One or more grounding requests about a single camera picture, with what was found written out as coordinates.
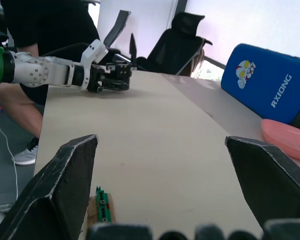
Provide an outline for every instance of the white cable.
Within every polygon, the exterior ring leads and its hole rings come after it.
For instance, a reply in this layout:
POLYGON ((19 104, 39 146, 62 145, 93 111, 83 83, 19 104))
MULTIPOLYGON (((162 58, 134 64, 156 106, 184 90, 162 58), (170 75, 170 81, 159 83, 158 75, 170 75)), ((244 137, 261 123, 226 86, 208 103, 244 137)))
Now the white cable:
POLYGON ((7 149, 8 149, 9 154, 11 155, 11 158, 12 158, 12 161, 13 161, 14 173, 15 173, 15 189, 16 189, 16 198, 15 198, 15 200, 17 200, 17 199, 18 199, 18 196, 19 196, 19 191, 18 191, 18 174, 17 174, 17 168, 16 168, 16 163, 15 163, 15 158, 14 158, 13 154, 12 154, 11 151, 10 151, 9 143, 8 143, 8 137, 7 137, 7 135, 1 130, 1 127, 0 127, 0 133, 2 133, 2 135, 5 137, 6 147, 7 147, 7 149))

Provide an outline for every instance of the headrest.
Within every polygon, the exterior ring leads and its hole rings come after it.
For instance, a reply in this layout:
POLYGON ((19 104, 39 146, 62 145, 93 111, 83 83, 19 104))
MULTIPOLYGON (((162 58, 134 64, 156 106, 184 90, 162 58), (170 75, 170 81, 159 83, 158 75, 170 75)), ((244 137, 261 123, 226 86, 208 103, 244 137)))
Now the headrest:
POLYGON ((205 16, 180 12, 173 18, 171 29, 181 34, 195 37, 197 35, 198 25, 204 18, 205 16))

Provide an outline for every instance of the pink container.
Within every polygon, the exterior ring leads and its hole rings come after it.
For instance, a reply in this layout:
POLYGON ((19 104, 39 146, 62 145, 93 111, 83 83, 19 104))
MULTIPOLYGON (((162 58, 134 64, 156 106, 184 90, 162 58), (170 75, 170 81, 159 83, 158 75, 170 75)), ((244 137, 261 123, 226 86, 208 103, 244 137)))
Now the pink container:
POLYGON ((289 157, 300 160, 300 129, 270 119, 263 119, 261 127, 267 143, 276 145, 289 157))

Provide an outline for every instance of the wooden table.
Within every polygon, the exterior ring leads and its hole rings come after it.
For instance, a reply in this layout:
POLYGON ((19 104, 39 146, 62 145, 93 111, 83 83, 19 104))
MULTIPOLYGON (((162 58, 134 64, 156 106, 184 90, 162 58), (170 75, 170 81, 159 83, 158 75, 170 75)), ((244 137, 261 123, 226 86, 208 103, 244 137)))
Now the wooden table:
POLYGON ((218 84, 187 77, 136 71, 130 90, 100 94, 50 87, 35 172, 62 144, 98 134, 91 195, 111 193, 117 223, 149 225, 155 238, 171 229, 192 238, 202 223, 259 236, 224 141, 245 128, 258 135, 260 123, 218 84))

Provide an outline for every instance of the shoe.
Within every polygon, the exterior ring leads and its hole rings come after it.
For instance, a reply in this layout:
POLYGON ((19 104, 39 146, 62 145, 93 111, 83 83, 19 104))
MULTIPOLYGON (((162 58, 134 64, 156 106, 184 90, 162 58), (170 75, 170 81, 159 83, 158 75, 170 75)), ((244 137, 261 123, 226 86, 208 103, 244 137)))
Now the shoe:
POLYGON ((33 138, 28 143, 26 150, 14 155, 14 163, 17 165, 30 165, 36 162, 38 152, 38 138, 33 138))

